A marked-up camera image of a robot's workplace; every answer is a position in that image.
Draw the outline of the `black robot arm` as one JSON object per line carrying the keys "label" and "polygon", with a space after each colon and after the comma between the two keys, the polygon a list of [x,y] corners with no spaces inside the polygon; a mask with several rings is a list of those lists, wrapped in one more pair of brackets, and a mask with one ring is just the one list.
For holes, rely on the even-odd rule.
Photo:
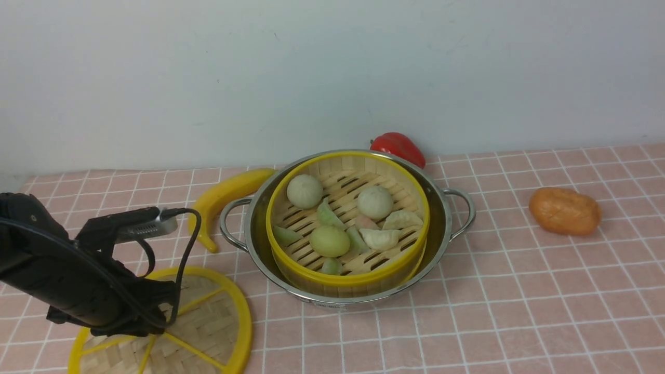
{"label": "black robot arm", "polygon": [[86,327],[93,336],[164,333],[162,304],[175,305],[176,283],[133,274],[113,258],[114,247],[159,236],[157,207],[88,220],[76,237],[33,195],[2,193],[2,283],[48,304],[53,324]]}

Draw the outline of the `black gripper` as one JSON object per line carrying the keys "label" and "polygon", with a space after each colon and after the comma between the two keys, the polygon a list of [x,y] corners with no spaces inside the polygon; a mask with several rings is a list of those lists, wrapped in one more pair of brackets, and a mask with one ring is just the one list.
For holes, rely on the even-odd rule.
{"label": "black gripper", "polygon": [[163,333],[167,318],[160,305],[175,305],[174,281],[139,279],[120,292],[107,282],[57,278],[46,284],[47,319],[86,327],[93,336],[145,337]]}

